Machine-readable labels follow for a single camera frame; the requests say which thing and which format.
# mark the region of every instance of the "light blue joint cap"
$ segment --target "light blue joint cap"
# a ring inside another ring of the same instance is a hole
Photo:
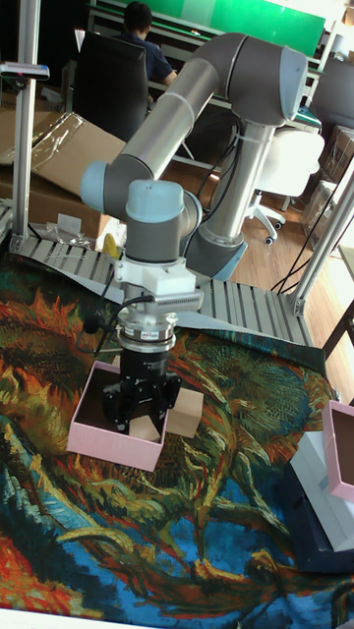
[[[286,120],[293,120],[305,89],[308,62],[305,55],[287,46],[281,51],[279,81],[280,104]]]
[[[104,213],[103,187],[106,167],[107,163],[104,161],[93,161],[86,169],[80,183],[82,201],[102,213]]]
[[[213,275],[212,279],[218,279],[221,282],[226,282],[232,275],[235,270],[237,264],[239,263],[242,255],[247,249],[247,243],[245,241],[242,243],[241,247],[237,250],[235,256],[233,256],[225,266],[220,268],[219,271],[215,275]]]
[[[170,181],[133,181],[126,211],[141,223],[164,223],[183,211],[183,188]]]

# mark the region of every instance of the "white chair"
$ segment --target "white chair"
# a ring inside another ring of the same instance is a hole
[[[269,236],[265,241],[268,245],[276,240],[276,230],[286,220],[278,212],[261,204],[262,193],[299,197],[304,192],[310,175],[320,168],[319,157],[324,146],[325,140],[319,134],[289,127],[275,132],[254,198],[246,214],[246,218],[258,218],[266,227]]]

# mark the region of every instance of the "painted fabric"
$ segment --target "painted fabric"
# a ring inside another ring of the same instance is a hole
[[[203,418],[193,439],[166,435],[143,472],[66,452],[92,364],[75,343],[96,303],[54,271],[2,261],[0,606],[163,629],[354,617],[352,576],[296,568],[277,491],[332,395],[319,352],[304,366],[280,341],[266,352],[252,335],[179,330],[171,368],[205,395]]]

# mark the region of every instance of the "black box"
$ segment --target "black box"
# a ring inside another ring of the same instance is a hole
[[[354,573],[354,548],[335,552],[292,466],[279,483],[280,505],[303,572]]]

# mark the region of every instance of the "cable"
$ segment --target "cable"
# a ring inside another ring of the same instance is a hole
[[[218,208],[222,204],[223,200],[225,199],[226,194],[227,194],[227,192],[228,192],[228,190],[230,188],[233,176],[235,174],[235,170],[236,170],[236,167],[237,167],[237,164],[238,164],[238,159],[239,159],[239,153],[240,153],[240,150],[241,150],[241,146],[242,146],[242,143],[237,141],[236,142],[235,155],[234,155],[234,159],[233,159],[233,163],[232,163],[232,167],[231,167],[231,173],[230,173],[228,182],[227,182],[225,188],[223,189],[221,197],[218,200],[217,204],[212,208],[211,212],[203,219],[202,223],[206,223],[215,214],[215,212],[218,210]]]
[[[234,162],[232,162],[232,164],[230,164],[230,166],[228,167],[228,169],[227,169],[227,170],[225,170],[225,172],[224,172],[224,173],[222,173],[222,175],[221,175],[221,177],[220,177],[220,179],[219,179],[219,181],[218,181],[218,184],[220,183],[220,181],[222,181],[222,180],[223,180],[223,178],[224,178],[224,177],[226,177],[227,173],[229,173],[229,172],[230,172],[231,168],[233,168],[233,165],[234,165]],[[212,203],[212,198],[213,198],[213,196],[214,196],[215,192],[216,192],[216,186],[215,186],[215,188],[213,189],[213,191],[212,191],[212,193],[211,193],[211,195],[210,195],[210,197],[209,197],[209,200],[208,200],[208,202],[207,202],[207,206],[206,206],[206,208],[205,208],[206,215],[209,215],[209,214],[210,214],[210,206],[211,206],[211,203]]]
[[[109,276],[108,282],[106,283],[106,285],[104,287],[103,293],[101,294],[101,296],[100,296],[100,298],[99,298],[99,300],[97,302],[96,311],[99,311],[100,306],[101,306],[101,304],[103,302],[103,299],[104,299],[104,297],[105,297],[105,295],[107,293],[107,290],[108,290],[108,288],[110,287],[110,285],[111,285],[111,283],[113,281],[113,278],[114,278],[114,267],[112,268],[111,274]]]
[[[301,266],[299,266],[298,268],[295,268],[295,270],[291,271],[291,273],[289,273],[289,277],[291,275],[295,275],[295,273],[297,273],[298,271],[301,271],[301,269],[304,268],[304,266],[306,266],[309,263],[309,260],[310,260],[310,258],[307,259],[306,262],[301,264]],[[279,284],[281,284],[281,282],[282,282],[282,279],[280,279],[278,282],[276,282],[276,284],[274,284],[274,286],[272,287],[271,290],[273,291],[274,288],[276,288],[277,286],[279,286]]]
[[[31,226],[30,223],[28,223],[29,229],[31,230],[32,234],[34,234],[35,238],[38,239],[39,243],[41,243],[41,241],[43,240],[41,236],[39,236],[38,232],[35,231],[34,227]]]
[[[290,277],[291,275],[293,275],[294,273],[296,273],[298,270],[300,270],[300,269],[302,268],[302,266],[300,266],[299,268],[297,268],[297,269],[295,269],[295,270],[294,270],[294,267],[295,267],[296,263],[298,262],[298,260],[300,259],[301,255],[302,255],[302,254],[303,254],[303,252],[305,251],[305,249],[306,249],[306,245],[308,244],[308,242],[309,242],[309,240],[310,240],[311,236],[313,235],[313,233],[314,233],[314,231],[315,231],[316,227],[318,226],[318,223],[319,223],[319,222],[320,222],[320,220],[322,219],[323,215],[325,214],[325,211],[326,211],[327,207],[329,206],[330,202],[332,201],[333,196],[334,196],[334,193],[335,193],[335,190],[333,190],[333,191],[332,191],[332,193],[329,195],[329,197],[328,197],[327,201],[326,201],[326,202],[325,202],[325,204],[324,204],[324,207],[323,207],[323,209],[322,209],[321,214],[319,215],[319,217],[318,217],[317,221],[315,222],[315,224],[313,225],[313,227],[312,227],[311,231],[309,232],[309,234],[308,234],[308,236],[307,236],[307,238],[306,238],[306,240],[305,240],[305,243],[303,244],[303,246],[302,246],[302,248],[301,248],[301,250],[300,250],[300,253],[296,256],[295,261],[293,262],[293,264],[292,264],[292,266],[291,266],[290,270],[288,271],[288,273],[286,274],[286,276],[285,276],[283,279],[281,279],[279,282],[277,282],[276,284],[274,284],[274,286],[273,286],[272,288],[270,288],[270,290],[272,291],[272,290],[274,290],[274,288],[276,288],[276,286],[278,286],[279,284],[281,284],[281,286],[280,286],[279,290],[277,291],[277,295],[280,295],[280,294],[282,293],[282,289],[284,288],[284,285],[286,284],[286,282],[287,282],[287,280],[289,279],[289,277]],[[296,282],[296,284],[294,284],[294,285],[293,285],[293,286],[291,286],[290,288],[294,288],[294,286],[297,286],[297,284],[298,284],[298,282]]]
[[[204,188],[204,186],[205,186],[205,184],[207,182],[208,177],[212,174],[212,172],[215,170],[215,168],[217,168],[219,163],[229,155],[229,153],[231,152],[233,147],[234,147],[234,141],[232,141],[232,143],[230,143],[230,145],[226,147],[226,149],[224,150],[222,155],[220,155],[220,157],[215,161],[215,163],[211,166],[211,168],[209,168],[207,170],[206,174],[204,175],[204,177],[202,179],[202,183],[200,184],[200,186],[198,188],[198,192],[196,193],[197,199],[200,197],[202,189]]]
[[[142,295],[141,297],[135,297],[133,299],[128,300],[128,302],[123,302],[123,304],[121,304],[118,309],[113,313],[112,317],[110,318],[110,320],[108,321],[108,324],[106,326],[106,329],[104,330],[101,339],[98,343],[97,349],[95,351],[95,354],[98,354],[99,351],[101,350],[101,347],[106,339],[107,333],[108,331],[110,331],[110,327],[115,327],[117,325],[117,320],[118,320],[118,314],[124,309],[127,308],[128,306],[132,306],[133,304],[142,304],[144,302],[153,302],[154,301],[154,297],[152,295]]]

